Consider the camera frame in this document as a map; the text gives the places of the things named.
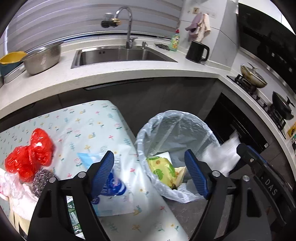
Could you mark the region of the yellow green snack bag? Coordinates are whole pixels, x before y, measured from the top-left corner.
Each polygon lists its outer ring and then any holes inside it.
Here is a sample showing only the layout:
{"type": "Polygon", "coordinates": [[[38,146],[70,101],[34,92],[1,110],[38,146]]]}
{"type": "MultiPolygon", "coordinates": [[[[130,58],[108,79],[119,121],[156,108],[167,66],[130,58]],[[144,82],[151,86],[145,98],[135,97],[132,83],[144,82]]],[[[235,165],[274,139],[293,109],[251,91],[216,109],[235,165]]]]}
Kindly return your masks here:
{"type": "Polygon", "coordinates": [[[170,189],[177,189],[183,182],[187,168],[175,168],[172,163],[164,157],[153,156],[147,158],[149,168],[158,179],[170,189]]]}

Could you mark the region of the white plastic bag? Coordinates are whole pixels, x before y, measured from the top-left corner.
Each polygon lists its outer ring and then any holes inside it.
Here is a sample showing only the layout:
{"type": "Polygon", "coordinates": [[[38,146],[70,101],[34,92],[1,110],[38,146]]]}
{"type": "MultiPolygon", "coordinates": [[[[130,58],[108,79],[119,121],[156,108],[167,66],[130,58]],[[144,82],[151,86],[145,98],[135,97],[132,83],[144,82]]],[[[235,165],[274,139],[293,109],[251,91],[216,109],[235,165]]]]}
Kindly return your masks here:
{"type": "Polygon", "coordinates": [[[201,155],[201,161],[207,163],[212,171],[217,170],[228,177],[230,171],[240,160],[236,151],[239,144],[239,135],[234,132],[229,140],[220,146],[214,143],[209,144],[201,155]]]}

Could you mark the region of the blue and white wrapper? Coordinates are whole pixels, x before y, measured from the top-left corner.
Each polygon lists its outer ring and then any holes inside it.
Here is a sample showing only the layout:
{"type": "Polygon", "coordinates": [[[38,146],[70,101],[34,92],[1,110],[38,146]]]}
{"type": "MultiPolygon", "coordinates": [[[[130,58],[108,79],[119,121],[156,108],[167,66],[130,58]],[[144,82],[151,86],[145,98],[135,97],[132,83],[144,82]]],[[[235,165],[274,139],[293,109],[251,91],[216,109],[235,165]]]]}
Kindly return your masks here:
{"type": "Polygon", "coordinates": [[[133,195],[128,185],[121,180],[120,155],[114,156],[113,168],[92,205],[99,217],[129,214],[134,211],[133,195]]]}

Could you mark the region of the steel wool scrubber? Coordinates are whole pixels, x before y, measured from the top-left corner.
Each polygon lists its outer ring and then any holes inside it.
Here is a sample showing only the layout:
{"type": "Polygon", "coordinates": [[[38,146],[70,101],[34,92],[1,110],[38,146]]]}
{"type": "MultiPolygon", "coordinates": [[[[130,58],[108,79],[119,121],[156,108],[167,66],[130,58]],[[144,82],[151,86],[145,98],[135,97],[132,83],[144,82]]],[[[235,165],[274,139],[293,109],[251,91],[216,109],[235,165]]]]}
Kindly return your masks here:
{"type": "Polygon", "coordinates": [[[36,172],[34,179],[32,181],[32,188],[31,188],[32,193],[39,198],[47,182],[52,177],[55,177],[56,179],[58,179],[58,177],[52,171],[44,168],[39,169],[36,172]]]}

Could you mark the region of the red plastic bag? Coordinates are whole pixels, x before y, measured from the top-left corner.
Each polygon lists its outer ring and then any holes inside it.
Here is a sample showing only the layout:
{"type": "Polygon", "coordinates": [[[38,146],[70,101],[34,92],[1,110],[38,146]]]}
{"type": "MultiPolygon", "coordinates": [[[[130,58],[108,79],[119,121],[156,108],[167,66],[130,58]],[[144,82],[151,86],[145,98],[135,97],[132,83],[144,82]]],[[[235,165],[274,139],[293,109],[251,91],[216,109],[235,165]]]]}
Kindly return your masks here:
{"type": "Polygon", "coordinates": [[[37,171],[52,164],[55,146],[41,128],[33,130],[28,146],[16,147],[5,159],[7,172],[18,174],[23,182],[32,182],[37,171]]]}

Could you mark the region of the green printed wrapper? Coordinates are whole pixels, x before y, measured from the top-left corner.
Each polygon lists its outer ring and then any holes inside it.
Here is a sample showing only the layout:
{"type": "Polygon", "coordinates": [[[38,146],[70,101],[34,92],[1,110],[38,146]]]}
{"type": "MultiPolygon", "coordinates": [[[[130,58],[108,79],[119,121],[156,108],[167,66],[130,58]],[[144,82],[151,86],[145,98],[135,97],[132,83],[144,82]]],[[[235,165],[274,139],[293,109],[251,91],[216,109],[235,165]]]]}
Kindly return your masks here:
{"type": "Polygon", "coordinates": [[[76,213],[74,201],[72,196],[66,196],[66,201],[67,201],[67,207],[68,207],[68,212],[71,220],[71,224],[74,230],[74,233],[77,237],[80,237],[82,239],[85,239],[84,234],[82,232],[78,216],[76,213]]]}

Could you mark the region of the pink paper cup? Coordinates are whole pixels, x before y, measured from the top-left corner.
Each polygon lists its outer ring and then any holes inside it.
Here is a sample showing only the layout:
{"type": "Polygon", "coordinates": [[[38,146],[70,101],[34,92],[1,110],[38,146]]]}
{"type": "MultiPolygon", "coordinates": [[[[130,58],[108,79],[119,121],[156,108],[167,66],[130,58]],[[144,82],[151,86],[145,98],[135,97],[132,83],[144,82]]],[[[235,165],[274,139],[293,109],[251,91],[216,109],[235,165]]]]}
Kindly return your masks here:
{"type": "Polygon", "coordinates": [[[22,184],[18,174],[1,169],[1,208],[17,232],[28,233],[38,198],[27,184],[22,184]]]}

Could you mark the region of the trash bin with clear liner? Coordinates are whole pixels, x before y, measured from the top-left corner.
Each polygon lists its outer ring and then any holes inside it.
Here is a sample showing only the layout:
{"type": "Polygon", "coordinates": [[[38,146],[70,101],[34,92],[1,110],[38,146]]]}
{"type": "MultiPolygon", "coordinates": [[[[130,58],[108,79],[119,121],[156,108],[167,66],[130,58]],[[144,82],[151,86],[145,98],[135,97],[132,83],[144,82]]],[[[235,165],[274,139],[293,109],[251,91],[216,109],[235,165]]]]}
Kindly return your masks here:
{"type": "Polygon", "coordinates": [[[141,166],[157,192],[170,200],[189,203],[203,196],[197,191],[191,192],[187,184],[181,184],[176,190],[163,184],[149,168],[147,158],[158,153],[169,152],[172,166],[185,166],[184,154],[190,149],[201,159],[204,150],[213,144],[220,144],[211,129],[197,116],[178,110],[168,110],[152,117],[138,132],[136,148],[141,166]]]}

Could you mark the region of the floral tablecloth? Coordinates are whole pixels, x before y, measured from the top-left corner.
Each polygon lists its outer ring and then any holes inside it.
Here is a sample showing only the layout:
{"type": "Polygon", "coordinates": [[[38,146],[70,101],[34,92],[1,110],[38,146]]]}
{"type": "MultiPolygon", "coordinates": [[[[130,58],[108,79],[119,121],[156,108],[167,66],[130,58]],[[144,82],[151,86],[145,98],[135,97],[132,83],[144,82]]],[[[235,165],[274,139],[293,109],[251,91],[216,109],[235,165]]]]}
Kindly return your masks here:
{"type": "Polygon", "coordinates": [[[188,240],[186,232],[142,170],[134,147],[135,137],[116,106],[96,100],[46,113],[1,131],[1,160],[15,147],[28,145],[34,129],[43,129],[55,152],[50,170],[60,179],[72,178],[85,167],[80,153],[114,153],[114,168],[128,194],[113,201],[100,221],[111,240],[188,240]]]}

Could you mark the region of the black wok pan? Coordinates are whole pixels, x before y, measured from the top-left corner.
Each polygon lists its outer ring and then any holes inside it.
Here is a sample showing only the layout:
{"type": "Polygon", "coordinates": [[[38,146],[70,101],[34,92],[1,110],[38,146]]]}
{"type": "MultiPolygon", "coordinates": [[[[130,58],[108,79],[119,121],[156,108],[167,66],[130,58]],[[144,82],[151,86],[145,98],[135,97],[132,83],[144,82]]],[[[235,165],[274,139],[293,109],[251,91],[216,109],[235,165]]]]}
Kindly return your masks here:
{"type": "Polygon", "coordinates": [[[290,101],[290,99],[287,96],[287,100],[285,100],[281,95],[279,95],[277,92],[273,92],[272,95],[273,99],[273,106],[278,111],[278,113],[281,115],[281,117],[284,120],[291,120],[294,118],[294,115],[292,114],[292,109],[290,107],[290,104],[293,105],[293,103],[290,101]]]}

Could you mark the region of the stainless steel sink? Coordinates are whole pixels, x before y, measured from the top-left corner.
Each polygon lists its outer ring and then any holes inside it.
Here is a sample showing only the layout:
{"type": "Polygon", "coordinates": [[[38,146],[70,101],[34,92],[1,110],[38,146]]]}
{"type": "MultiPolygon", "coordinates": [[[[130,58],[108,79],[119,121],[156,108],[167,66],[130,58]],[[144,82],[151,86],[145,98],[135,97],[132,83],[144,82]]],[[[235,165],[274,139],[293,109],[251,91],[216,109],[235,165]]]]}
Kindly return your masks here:
{"type": "Polygon", "coordinates": [[[126,49],[123,46],[107,46],[77,50],[71,69],[97,63],[120,61],[176,62],[176,60],[149,47],[143,48],[136,46],[126,49]]]}

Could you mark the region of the black electric kettle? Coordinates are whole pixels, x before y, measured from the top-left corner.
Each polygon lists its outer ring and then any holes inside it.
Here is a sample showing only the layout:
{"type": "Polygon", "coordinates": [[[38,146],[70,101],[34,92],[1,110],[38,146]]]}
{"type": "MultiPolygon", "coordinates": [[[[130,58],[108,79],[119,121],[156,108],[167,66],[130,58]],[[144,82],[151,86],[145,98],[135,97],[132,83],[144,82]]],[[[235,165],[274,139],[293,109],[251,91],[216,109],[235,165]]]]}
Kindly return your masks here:
{"type": "Polygon", "coordinates": [[[208,60],[210,48],[200,42],[192,41],[189,50],[186,54],[186,59],[200,63],[208,60]]]}

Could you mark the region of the stainless steel mixing bowl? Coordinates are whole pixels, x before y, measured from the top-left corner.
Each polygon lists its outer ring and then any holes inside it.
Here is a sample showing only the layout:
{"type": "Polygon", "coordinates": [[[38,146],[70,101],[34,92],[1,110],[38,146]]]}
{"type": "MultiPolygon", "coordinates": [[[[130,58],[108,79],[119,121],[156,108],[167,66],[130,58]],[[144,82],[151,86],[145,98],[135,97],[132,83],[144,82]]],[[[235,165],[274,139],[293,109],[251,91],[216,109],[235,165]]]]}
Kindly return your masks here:
{"type": "Polygon", "coordinates": [[[21,59],[26,71],[36,75],[48,70],[60,61],[62,41],[39,47],[21,59]]]}

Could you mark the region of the green dish soap bottle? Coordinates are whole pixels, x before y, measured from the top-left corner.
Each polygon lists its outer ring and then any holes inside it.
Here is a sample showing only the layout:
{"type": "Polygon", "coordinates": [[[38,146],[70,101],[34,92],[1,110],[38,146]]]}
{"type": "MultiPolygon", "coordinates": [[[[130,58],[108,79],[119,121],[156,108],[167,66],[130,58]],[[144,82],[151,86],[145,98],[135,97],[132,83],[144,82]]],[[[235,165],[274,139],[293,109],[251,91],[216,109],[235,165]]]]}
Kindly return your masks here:
{"type": "Polygon", "coordinates": [[[178,45],[179,45],[179,41],[180,41],[180,30],[177,29],[174,33],[174,35],[171,38],[171,42],[169,45],[169,48],[171,51],[176,52],[178,49],[178,45]]]}

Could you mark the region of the hanging dish cloths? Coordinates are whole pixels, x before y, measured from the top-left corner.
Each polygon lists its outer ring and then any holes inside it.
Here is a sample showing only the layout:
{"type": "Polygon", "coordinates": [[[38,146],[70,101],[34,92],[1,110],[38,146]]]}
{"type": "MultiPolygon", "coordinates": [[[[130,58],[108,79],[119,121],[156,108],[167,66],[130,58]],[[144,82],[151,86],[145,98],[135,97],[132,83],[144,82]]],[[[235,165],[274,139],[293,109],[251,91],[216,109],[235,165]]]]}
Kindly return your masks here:
{"type": "Polygon", "coordinates": [[[185,30],[188,32],[188,41],[201,42],[211,32],[208,14],[198,13],[185,30]]]}

